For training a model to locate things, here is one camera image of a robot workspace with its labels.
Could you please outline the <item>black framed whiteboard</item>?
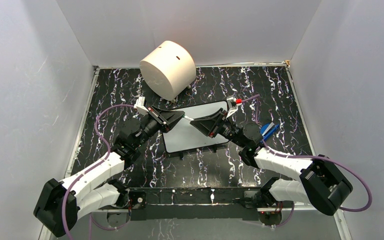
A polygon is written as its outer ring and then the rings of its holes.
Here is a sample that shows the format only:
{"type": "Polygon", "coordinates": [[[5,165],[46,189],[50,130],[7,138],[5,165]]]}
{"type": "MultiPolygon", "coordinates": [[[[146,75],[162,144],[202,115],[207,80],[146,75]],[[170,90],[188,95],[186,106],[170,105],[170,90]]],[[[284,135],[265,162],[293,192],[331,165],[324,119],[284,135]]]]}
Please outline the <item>black framed whiteboard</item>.
{"type": "MultiPolygon", "coordinates": [[[[228,104],[225,101],[199,104],[188,107],[181,107],[187,117],[192,119],[205,117],[218,111],[226,110],[228,104]]],[[[193,150],[213,145],[225,144],[229,141],[221,135],[214,138],[203,135],[198,129],[190,124],[190,121],[182,118],[175,127],[167,133],[163,133],[165,150],[168,153],[175,153],[186,150],[193,150]]]]}

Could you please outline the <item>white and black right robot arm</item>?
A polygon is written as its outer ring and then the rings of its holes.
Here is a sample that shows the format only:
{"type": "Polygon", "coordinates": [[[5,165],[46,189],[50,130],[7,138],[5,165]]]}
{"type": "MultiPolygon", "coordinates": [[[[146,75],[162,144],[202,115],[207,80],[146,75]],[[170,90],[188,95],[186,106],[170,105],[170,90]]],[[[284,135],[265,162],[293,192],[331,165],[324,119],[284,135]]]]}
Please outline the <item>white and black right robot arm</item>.
{"type": "Polygon", "coordinates": [[[253,196],[241,203],[247,208],[275,207],[284,201],[311,204],[319,212],[332,216],[353,191],[352,184],[335,166],[322,156],[296,156],[264,146],[260,127],[254,122],[238,126],[228,119],[227,112],[195,118],[190,124],[203,135],[217,135],[241,147],[240,159],[248,166],[270,170],[288,177],[272,177],[253,196]]]}

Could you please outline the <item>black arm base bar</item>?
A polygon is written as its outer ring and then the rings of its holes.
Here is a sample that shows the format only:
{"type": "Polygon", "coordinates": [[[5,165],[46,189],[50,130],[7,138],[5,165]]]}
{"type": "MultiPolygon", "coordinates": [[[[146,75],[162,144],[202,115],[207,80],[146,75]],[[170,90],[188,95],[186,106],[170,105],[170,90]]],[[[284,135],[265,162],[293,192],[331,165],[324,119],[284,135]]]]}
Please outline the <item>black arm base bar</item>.
{"type": "Polygon", "coordinates": [[[102,207],[111,225],[122,216],[133,221],[162,219],[240,219],[277,225],[281,203],[267,206],[259,187],[131,188],[121,202],[102,207]]]}

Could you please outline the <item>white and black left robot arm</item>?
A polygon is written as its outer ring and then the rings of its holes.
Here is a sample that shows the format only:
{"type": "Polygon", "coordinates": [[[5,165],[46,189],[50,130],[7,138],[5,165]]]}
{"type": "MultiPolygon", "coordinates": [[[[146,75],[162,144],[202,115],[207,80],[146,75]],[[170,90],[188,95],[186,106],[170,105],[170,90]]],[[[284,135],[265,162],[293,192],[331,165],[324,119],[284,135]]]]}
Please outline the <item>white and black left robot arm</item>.
{"type": "Polygon", "coordinates": [[[167,133],[185,116],[181,110],[156,107],[141,109],[140,119],[126,119],[107,152],[97,161],[62,180],[48,180],[39,195],[33,215],[57,238],[71,238],[77,220],[105,206],[124,208],[129,194],[123,185],[109,178],[129,168],[140,156],[143,146],[157,132],[167,133]]]}

